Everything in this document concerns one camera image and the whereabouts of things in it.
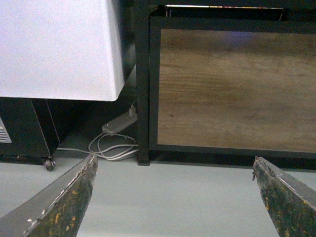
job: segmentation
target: concrete floor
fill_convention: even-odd
[[[56,158],[53,172],[0,163],[0,216],[79,161]],[[315,172],[289,173],[316,190]],[[277,237],[251,177],[251,168],[99,160],[78,237]]]

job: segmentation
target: black metal shelf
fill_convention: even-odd
[[[181,151],[181,152],[191,152],[192,149],[188,147],[177,148],[171,146],[159,146],[150,142],[150,133],[153,133],[153,124],[157,124],[156,120],[153,119],[153,113],[150,113],[150,104],[152,105],[155,98],[149,99],[150,91],[150,46],[156,47],[157,45],[150,40],[150,34],[155,34],[157,31],[156,26],[164,26],[170,29],[180,29],[184,25],[186,28],[196,28],[197,24],[194,26],[192,24],[193,18],[191,17],[175,17],[166,18],[151,16],[155,14],[165,13],[164,5],[174,4],[174,5],[208,5],[208,6],[247,6],[247,7],[268,7],[268,8],[286,8],[289,9],[292,15],[289,17],[292,19],[290,21],[260,21],[260,20],[238,20],[238,19],[207,19],[201,18],[201,22],[198,23],[199,27],[207,30],[223,30],[223,25],[225,25],[225,30],[227,31],[252,31],[252,32],[279,32],[279,33],[303,33],[303,34],[316,34],[315,28],[315,9],[316,0],[310,1],[298,1],[298,0],[138,0],[135,1],[135,35],[136,35],[136,65],[137,65],[137,92],[138,92],[138,164],[139,165],[149,165],[150,164],[150,152],[154,151]],[[151,9],[160,5],[158,10],[152,13]],[[200,149],[195,148],[195,152],[214,152],[214,149]]]
[[[208,5],[243,7],[280,7],[292,9],[314,9],[315,0],[148,0],[153,5]]]
[[[316,10],[259,9],[259,8],[202,8],[202,7],[161,7],[151,16],[169,18],[212,18],[256,21],[316,22]]]
[[[269,157],[269,158],[305,158],[316,159],[316,154],[311,152],[289,152],[275,150],[253,150],[236,148],[218,148],[218,147],[193,147],[193,146],[173,146],[173,145],[155,145],[151,147],[153,151],[165,152],[183,152],[183,153],[201,153],[201,154],[221,154],[223,156],[249,156],[249,157]]]

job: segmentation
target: chipped paint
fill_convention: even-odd
[[[56,217],[55,217],[55,225],[57,225],[57,223],[58,223],[58,218],[59,218],[60,214],[61,214],[61,213],[58,213],[58,214],[56,215]]]

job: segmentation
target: plug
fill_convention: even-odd
[[[128,109],[128,116],[133,117],[134,114],[136,114],[136,108],[134,107],[134,104]]]

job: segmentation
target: wooden panel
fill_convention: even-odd
[[[158,144],[316,152],[316,36],[163,29]]]

